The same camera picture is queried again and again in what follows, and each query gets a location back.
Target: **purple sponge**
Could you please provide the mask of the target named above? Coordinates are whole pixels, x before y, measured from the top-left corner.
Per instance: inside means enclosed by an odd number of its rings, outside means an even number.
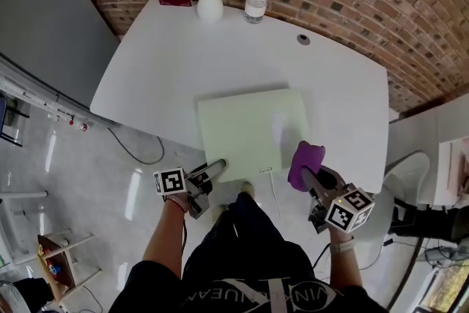
[[[325,156],[325,147],[310,145],[306,141],[298,144],[295,155],[293,155],[292,167],[288,173],[288,182],[294,189],[307,192],[308,189],[303,183],[301,169],[308,167],[317,174],[321,168],[322,160]]]

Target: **light green board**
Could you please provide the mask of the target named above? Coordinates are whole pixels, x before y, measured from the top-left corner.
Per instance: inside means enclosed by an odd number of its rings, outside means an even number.
[[[219,182],[287,169],[309,126],[301,94],[282,89],[198,102],[207,162],[228,163]]]

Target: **hand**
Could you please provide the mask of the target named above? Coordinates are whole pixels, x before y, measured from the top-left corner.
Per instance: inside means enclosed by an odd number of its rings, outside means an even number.
[[[179,205],[184,214],[189,211],[191,207],[188,201],[188,195],[185,193],[175,193],[166,195],[166,200],[173,201],[175,204]]]

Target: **plastic water bottle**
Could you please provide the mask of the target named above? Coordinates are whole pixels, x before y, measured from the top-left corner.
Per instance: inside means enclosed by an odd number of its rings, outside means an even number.
[[[249,23],[260,23],[265,14],[267,0],[246,0],[244,18]]]

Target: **shoe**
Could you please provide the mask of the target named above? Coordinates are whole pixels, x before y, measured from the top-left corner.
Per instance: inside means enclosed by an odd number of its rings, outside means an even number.
[[[254,190],[253,185],[249,181],[245,181],[241,186],[241,192],[247,193],[251,196],[252,199],[256,196],[256,191]]]
[[[220,215],[228,210],[228,205],[218,205],[212,208],[212,222],[213,224],[217,223]]]

